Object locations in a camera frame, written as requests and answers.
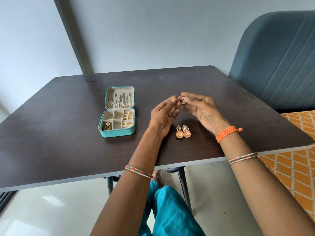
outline beaded bangle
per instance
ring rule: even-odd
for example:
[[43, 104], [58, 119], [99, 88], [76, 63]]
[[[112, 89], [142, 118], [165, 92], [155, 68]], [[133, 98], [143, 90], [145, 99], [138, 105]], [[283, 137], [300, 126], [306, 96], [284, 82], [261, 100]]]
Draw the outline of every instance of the beaded bangle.
[[217, 140], [218, 143], [220, 143], [220, 141], [225, 138], [227, 135], [233, 133], [233, 132], [240, 132], [243, 131], [242, 128], [236, 129], [235, 126], [229, 126], [228, 128], [222, 130], [216, 137], [215, 139]]
[[247, 155], [244, 155], [244, 156], [239, 156], [239, 157], [236, 157], [232, 160], [228, 160], [227, 162], [229, 164], [233, 164], [233, 163], [236, 163], [236, 162], [239, 162], [239, 161], [242, 161], [242, 160], [247, 160], [249, 158], [253, 158], [253, 157], [256, 157], [257, 156], [257, 153], [256, 152], [253, 152], [253, 153], [250, 153], [250, 154], [247, 154]]
[[129, 170], [129, 171], [132, 171], [132, 172], [134, 172], [134, 173], [137, 173], [137, 174], [139, 174], [139, 175], [142, 175], [142, 176], [144, 176], [144, 177], [150, 178], [150, 179], [153, 178], [152, 175], [150, 175], [150, 174], [148, 174], [148, 173], [145, 173], [144, 171], [139, 170], [139, 169], [137, 169], [137, 168], [135, 168], [135, 167], [132, 167], [132, 166], [129, 166], [129, 165], [126, 165], [126, 166], [125, 166], [125, 169], [126, 169], [126, 170]]

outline teal jewelry box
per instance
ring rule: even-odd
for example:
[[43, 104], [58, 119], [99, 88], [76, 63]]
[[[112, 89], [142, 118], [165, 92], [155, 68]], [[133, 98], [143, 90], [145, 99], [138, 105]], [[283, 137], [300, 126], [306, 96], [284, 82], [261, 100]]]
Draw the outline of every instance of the teal jewelry box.
[[[136, 115], [133, 108], [135, 100], [136, 91], [132, 86], [114, 86], [107, 89], [105, 97], [107, 110], [102, 114], [99, 123], [102, 137], [125, 136], [135, 132]], [[105, 130], [106, 123], [110, 130]]]

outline jewelry box lid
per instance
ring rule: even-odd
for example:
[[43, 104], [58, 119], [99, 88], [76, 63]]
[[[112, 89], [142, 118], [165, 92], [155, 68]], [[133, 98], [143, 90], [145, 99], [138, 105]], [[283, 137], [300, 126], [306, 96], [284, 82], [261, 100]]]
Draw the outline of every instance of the jewelry box lid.
[[106, 91], [105, 108], [133, 108], [136, 101], [136, 90], [133, 86], [113, 86]]

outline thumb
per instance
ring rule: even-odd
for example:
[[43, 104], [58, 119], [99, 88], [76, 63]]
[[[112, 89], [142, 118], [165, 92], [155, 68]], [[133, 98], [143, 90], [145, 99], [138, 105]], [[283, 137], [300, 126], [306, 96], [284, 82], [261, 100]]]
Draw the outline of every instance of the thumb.
[[172, 97], [171, 100], [168, 102], [168, 104], [163, 108], [163, 110], [167, 113], [169, 113], [173, 107], [176, 105], [176, 98]]
[[188, 103], [188, 104], [190, 104], [190, 105], [192, 105], [192, 106], [195, 106], [195, 107], [198, 107], [198, 108], [200, 108], [200, 109], [202, 109], [203, 108], [203, 102], [201, 102], [201, 101], [199, 101], [199, 100], [197, 100], [197, 99], [195, 99], [195, 98], [190, 98], [190, 97], [183, 97], [183, 100], [186, 102], [186, 103]]

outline white wall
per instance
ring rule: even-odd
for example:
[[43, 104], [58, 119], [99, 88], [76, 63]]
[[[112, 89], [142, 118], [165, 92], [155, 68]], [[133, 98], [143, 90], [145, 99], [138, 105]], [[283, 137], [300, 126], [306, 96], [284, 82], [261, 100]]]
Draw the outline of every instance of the white wall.
[[53, 0], [0, 1], [0, 122], [54, 77], [81, 73]]
[[96, 73], [214, 65], [228, 74], [246, 27], [315, 0], [70, 0]]

